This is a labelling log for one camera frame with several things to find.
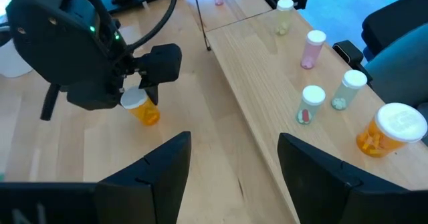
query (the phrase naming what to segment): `white object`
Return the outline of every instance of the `white object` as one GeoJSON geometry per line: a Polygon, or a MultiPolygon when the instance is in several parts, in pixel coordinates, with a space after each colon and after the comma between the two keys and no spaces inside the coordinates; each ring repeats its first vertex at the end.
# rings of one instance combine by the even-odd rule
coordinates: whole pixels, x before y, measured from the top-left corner
{"type": "Polygon", "coordinates": [[[342,83],[352,89],[361,89],[367,84],[367,76],[358,70],[348,70],[343,75],[342,83]]]}
{"type": "Polygon", "coordinates": [[[280,11],[289,11],[293,9],[294,2],[293,0],[279,0],[276,4],[276,9],[280,11]]]}
{"type": "MultiPolygon", "coordinates": [[[[9,31],[9,27],[0,27],[0,32],[9,31]]],[[[12,39],[0,47],[0,74],[7,78],[16,78],[33,70],[21,58],[12,39]]]]}
{"type": "Polygon", "coordinates": [[[327,35],[323,31],[312,30],[308,33],[308,35],[306,36],[306,39],[312,45],[318,46],[318,45],[322,45],[326,41],[327,35]]]}
{"type": "Polygon", "coordinates": [[[326,93],[319,86],[306,86],[303,89],[302,99],[310,106],[319,106],[326,99],[326,93]]]}
{"type": "Polygon", "coordinates": [[[348,106],[346,103],[345,98],[333,98],[332,99],[332,106],[333,108],[337,110],[344,110],[348,106]]]}
{"type": "Polygon", "coordinates": [[[146,90],[139,89],[138,86],[134,86],[123,93],[120,98],[120,104],[123,108],[131,110],[144,104],[147,100],[148,96],[146,90]]]}
{"type": "Polygon", "coordinates": [[[383,134],[399,142],[417,142],[425,136],[428,129],[422,114],[402,103],[385,104],[374,119],[383,134]]]}

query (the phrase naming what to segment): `tabletop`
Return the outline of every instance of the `tabletop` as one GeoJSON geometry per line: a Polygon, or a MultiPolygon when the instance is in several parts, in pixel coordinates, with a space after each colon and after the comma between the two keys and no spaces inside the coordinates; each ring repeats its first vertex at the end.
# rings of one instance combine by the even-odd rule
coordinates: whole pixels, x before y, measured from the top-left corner
{"type": "MultiPolygon", "coordinates": [[[[212,3],[199,4],[205,31],[272,10],[264,0],[224,0],[224,4],[220,6],[216,6],[214,0],[199,1],[202,3],[212,3]]],[[[196,0],[186,0],[186,2],[191,8],[193,17],[197,20],[199,28],[201,28],[196,0]]]]}
{"type": "MultiPolygon", "coordinates": [[[[428,189],[428,148],[421,142],[384,157],[372,158],[357,147],[363,130],[384,102],[365,86],[351,105],[336,111],[330,100],[350,68],[324,44],[312,70],[300,67],[311,26],[292,12],[290,32],[274,33],[276,11],[262,13],[207,33],[211,47],[231,86],[265,161],[289,206],[293,207],[277,155],[278,136],[288,132],[374,175],[408,189],[428,189]],[[326,101],[310,125],[296,122],[302,90],[318,85],[326,101]]],[[[292,213],[297,220],[296,211],[292,213]]]]}
{"type": "MultiPolygon", "coordinates": [[[[115,15],[126,42],[149,32],[169,1],[115,15]]],[[[206,9],[213,0],[199,4],[206,9]]],[[[64,93],[52,120],[44,122],[39,115],[48,83],[36,72],[15,79],[0,76],[0,172],[5,180],[99,181],[189,130],[191,166],[178,224],[293,223],[214,54],[205,49],[193,11],[189,0],[178,0],[167,24],[134,53],[140,56],[167,43],[176,43],[183,53],[179,79],[159,86],[160,120],[154,126],[143,126],[120,106],[83,110],[68,103],[64,93]]],[[[138,75],[130,76],[126,87],[139,81],[138,75]]]]}

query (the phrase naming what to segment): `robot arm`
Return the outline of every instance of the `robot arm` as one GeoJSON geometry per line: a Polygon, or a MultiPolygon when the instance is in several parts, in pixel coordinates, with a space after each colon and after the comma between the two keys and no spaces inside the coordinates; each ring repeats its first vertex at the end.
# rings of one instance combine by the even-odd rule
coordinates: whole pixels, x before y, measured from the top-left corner
{"type": "Polygon", "coordinates": [[[157,104],[157,86],[175,81],[181,51],[175,44],[154,46],[139,58],[133,51],[167,22],[177,0],[147,35],[127,45],[101,0],[12,0],[6,8],[11,35],[19,55],[51,83],[42,120],[49,120],[58,92],[68,102],[97,110],[120,103],[126,76],[138,72],[144,88],[157,104]]]}

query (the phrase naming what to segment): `black stand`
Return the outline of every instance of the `black stand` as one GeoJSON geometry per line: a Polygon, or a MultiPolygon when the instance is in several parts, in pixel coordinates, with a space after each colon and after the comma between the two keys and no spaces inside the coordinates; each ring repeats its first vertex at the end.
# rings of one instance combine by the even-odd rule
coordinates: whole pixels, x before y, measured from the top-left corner
{"type": "Polygon", "coordinates": [[[141,6],[142,2],[146,0],[129,0],[125,3],[114,3],[113,0],[101,0],[102,4],[107,8],[109,14],[118,13],[133,7],[141,6]]]}
{"type": "Polygon", "coordinates": [[[201,10],[199,9],[199,2],[198,2],[198,0],[195,0],[195,1],[196,1],[196,7],[198,9],[199,21],[201,22],[202,33],[203,33],[203,40],[205,42],[205,47],[207,47],[207,51],[211,51],[211,46],[209,46],[209,44],[208,44],[207,36],[205,35],[205,30],[204,30],[204,27],[203,27],[201,10]]]}

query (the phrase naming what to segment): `black chair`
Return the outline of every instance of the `black chair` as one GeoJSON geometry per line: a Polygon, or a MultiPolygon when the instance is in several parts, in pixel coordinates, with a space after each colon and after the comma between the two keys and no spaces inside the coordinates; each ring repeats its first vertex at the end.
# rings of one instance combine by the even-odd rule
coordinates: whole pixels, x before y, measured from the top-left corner
{"type": "Polygon", "coordinates": [[[370,14],[362,23],[364,55],[371,60],[398,38],[428,23],[428,0],[398,0],[370,14]]]}

